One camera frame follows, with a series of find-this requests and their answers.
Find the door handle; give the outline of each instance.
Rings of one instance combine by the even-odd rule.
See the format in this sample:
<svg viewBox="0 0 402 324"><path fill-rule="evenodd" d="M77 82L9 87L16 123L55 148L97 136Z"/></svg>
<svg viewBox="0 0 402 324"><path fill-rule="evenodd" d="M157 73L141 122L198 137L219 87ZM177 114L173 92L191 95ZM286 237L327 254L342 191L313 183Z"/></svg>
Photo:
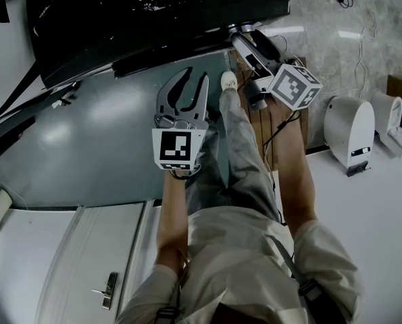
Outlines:
<svg viewBox="0 0 402 324"><path fill-rule="evenodd" d="M106 286L105 291L92 289L93 292L100 293L104 296L103 304L101 306L103 308L106 308L107 310L111 309L112 296L114 295L115 284L117 282L117 276L118 276L118 273L110 273L109 274L109 279L107 280L107 286Z"/></svg>

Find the white cube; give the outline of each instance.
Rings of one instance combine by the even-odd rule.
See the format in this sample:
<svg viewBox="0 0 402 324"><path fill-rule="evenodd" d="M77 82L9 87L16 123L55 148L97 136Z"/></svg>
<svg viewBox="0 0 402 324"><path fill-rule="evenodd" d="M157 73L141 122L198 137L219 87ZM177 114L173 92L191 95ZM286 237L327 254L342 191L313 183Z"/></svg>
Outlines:
<svg viewBox="0 0 402 324"><path fill-rule="evenodd" d="M293 111L309 106L322 84L304 67L283 64L268 91Z"/></svg>

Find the white shoe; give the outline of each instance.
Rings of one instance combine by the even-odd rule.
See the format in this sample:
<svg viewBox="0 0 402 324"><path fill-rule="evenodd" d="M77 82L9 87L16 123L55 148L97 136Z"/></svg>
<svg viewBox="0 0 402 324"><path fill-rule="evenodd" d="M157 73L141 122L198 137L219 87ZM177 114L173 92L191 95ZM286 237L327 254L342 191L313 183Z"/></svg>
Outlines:
<svg viewBox="0 0 402 324"><path fill-rule="evenodd" d="M222 79L220 79L220 85L222 85L222 90L226 89L237 89L238 82L236 81L236 76L232 71L225 71L222 74Z"/></svg>

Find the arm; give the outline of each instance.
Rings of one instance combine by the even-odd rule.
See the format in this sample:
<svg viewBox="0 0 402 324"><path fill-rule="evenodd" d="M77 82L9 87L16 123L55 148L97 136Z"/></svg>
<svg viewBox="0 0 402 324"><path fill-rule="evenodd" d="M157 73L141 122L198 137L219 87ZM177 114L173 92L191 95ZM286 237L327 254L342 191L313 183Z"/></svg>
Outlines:
<svg viewBox="0 0 402 324"><path fill-rule="evenodd" d="M288 119L291 110L272 96L266 101L277 128ZM305 157L299 120L287 124L273 142L276 143L283 215L295 237L304 223L316 220L315 186Z"/></svg>
<svg viewBox="0 0 402 324"><path fill-rule="evenodd" d="M167 171L159 228L156 265L165 265L177 275L182 269L181 252L187 255L188 219L184 181Z"/></svg>
<svg viewBox="0 0 402 324"><path fill-rule="evenodd" d="M159 309L167 306L187 253L188 221L184 181L165 173L163 204L157 230L157 258L150 276L118 316L117 324L154 323Z"/></svg>
<svg viewBox="0 0 402 324"><path fill-rule="evenodd" d="M268 99L274 125L291 110ZM315 188L307 165L299 121L287 124L274 137L278 158L283 215L295 242L295 264L309 279L316 279L341 304L345 318L358 317L363 286L357 267L315 215Z"/></svg>

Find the marble floor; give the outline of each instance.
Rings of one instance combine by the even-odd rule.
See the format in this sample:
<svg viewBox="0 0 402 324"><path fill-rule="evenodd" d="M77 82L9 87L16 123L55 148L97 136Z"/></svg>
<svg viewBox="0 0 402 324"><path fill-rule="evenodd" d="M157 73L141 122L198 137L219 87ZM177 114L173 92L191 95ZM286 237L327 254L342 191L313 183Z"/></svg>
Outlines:
<svg viewBox="0 0 402 324"><path fill-rule="evenodd" d="M376 19L376 33L371 15ZM290 26L302 26L304 31L282 33L289 51L306 57L309 71L324 85L324 93L309 107L308 147L320 146L324 143L324 112L333 96L358 97L361 92L363 99L370 100L377 90L386 91L388 74L402 76L402 9L391 0L354 0L347 9L337 0L291 0L291 14L266 28ZM363 88L364 69L358 67L357 79L354 74L360 40L340 37L338 32L361 34L364 27L363 36L367 37L362 63L367 73ZM274 42L286 47L280 37Z"/></svg>

